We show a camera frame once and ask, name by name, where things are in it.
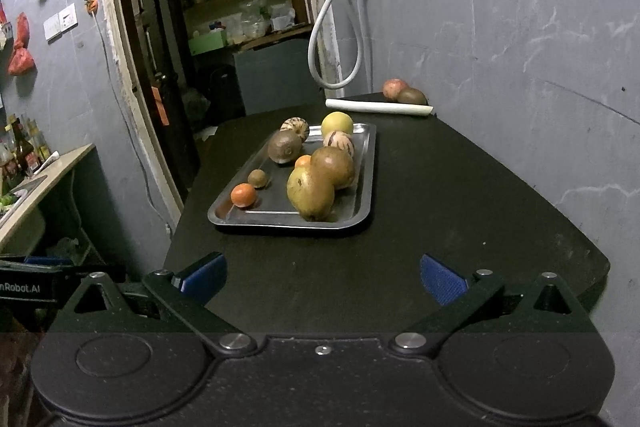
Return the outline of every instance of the concrete wall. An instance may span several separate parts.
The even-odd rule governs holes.
[[[609,257],[593,313],[617,365],[603,415],[640,425],[640,0],[368,0],[367,12],[374,89],[398,76],[425,90]],[[343,24],[349,66],[352,37]]]
[[[108,70],[100,34],[83,2],[2,0],[8,18],[15,20],[21,11],[27,14],[29,50],[37,66],[37,72],[27,76],[9,77],[5,50],[0,55],[2,101],[7,113],[25,112],[37,120],[51,150],[65,153],[95,144],[97,152],[84,159],[76,177],[84,227],[105,257],[123,261],[133,273],[144,273],[164,261],[170,243],[166,219],[159,219],[148,204],[143,171],[110,87],[112,82],[119,96],[122,84],[111,58]],[[42,23],[71,3],[76,4],[78,26],[47,43]],[[102,11],[98,24],[111,55]],[[165,216],[158,188],[148,177],[154,204]]]

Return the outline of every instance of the countertop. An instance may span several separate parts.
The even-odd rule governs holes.
[[[9,219],[0,227],[0,252],[20,227],[29,213],[42,201],[44,196],[67,174],[82,158],[94,148],[93,144],[85,145],[71,152],[63,154],[60,159],[53,162],[44,171],[33,178],[28,178],[22,184],[33,182],[46,176],[46,179],[20,204]]]
[[[319,103],[256,114],[210,138],[165,267],[222,252],[228,279],[207,305],[221,318],[249,332],[401,331],[438,308],[420,283],[424,253],[462,275],[489,268],[513,283],[554,271],[581,298],[604,282],[609,261],[580,230],[433,116],[351,114],[378,132],[372,210],[353,229],[237,231],[208,221],[220,191],[285,119],[319,124],[329,112]]]

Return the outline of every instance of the light switch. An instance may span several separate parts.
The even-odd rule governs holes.
[[[44,38],[50,41],[53,37],[60,35],[60,17],[56,13],[53,17],[44,21]]]
[[[76,4],[71,4],[63,9],[58,16],[60,17],[60,30],[63,32],[70,28],[73,28],[78,24],[78,18],[76,17]]]

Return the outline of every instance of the metal bolt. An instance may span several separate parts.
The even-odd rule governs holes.
[[[334,348],[331,346],[316,346],[317,355],[328,355],[333,350]]]
[[[396,344],[404,349],[418,349],[427,343],[420,333],[400,333],[396,336]]]
[[[220,337],[220,346],[229,351],[246,349],[251,344],[251,337],[244,333],[227,333]]]

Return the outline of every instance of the sauce bottle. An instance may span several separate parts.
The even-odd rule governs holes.
[[[15,158],[18,160],[18,165],[22,168],[22,172],[27,176],[33,176],[33,173],[40,166],[38,156],[34,152],[33,145],[31,145],[22,134],[20,120],[15,118],[14,114],[9,115],[7,120],[14,130]]]

